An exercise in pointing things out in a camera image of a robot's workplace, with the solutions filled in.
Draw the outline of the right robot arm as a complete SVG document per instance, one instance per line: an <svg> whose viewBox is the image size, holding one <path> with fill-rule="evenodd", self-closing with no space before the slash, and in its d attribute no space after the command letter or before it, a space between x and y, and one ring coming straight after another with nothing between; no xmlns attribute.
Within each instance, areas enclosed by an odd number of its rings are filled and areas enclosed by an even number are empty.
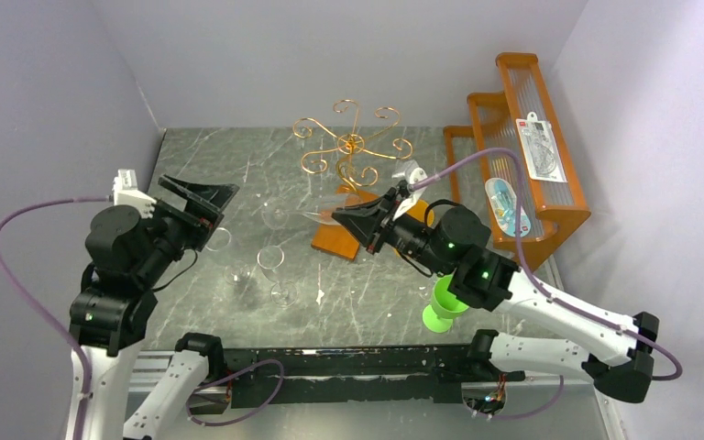
<svg viewBox="0 0 704 440"><path fill-rule="evenodd" d="M610 312L531 277L525 268L486 248L490 229L464 205L448 203L433 226L408 214L391 188L381 197L336 208L332 218L367 252L385 245L425 276L449 279L448 292L474 309L515 314L554 333L554 339L477 331L467 368L478 380L530 370L584 380L612 399L641 403L654 380L648 345L656 316Z"/></svg>

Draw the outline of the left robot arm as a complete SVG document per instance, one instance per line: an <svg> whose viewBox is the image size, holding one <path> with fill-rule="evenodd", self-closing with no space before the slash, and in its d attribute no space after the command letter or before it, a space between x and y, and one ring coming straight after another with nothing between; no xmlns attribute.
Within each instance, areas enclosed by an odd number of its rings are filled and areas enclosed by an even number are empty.
<svg viewBox="0 0 704 440"><path fill-rule="evenodd" d="M113 182L112 205L90 224L85 247L91 262L70 308L74 342L69 439L154 439L202 384L227 372L220 338L188 334L168 368L135 413L127 413L129 383L157 305L164 272L186 252L201 252L238 193L238 186L202 184L162 175L161 187L183 207L136 186L132 170Z"/></svg>

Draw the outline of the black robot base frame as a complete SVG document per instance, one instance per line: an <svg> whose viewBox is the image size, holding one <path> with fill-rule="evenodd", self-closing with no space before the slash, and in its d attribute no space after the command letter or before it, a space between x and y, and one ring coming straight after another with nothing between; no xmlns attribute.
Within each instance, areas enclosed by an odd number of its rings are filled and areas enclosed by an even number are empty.
<svg viewBox="0 0 704 440"><path fill-rule="evenodd" d="M479 344L347 347L222 347L191 342L210 355L200 393L228 397L234 409L272 404L397 402L460 403L467 383L492 386L525 379L501 370Z"/></svg>

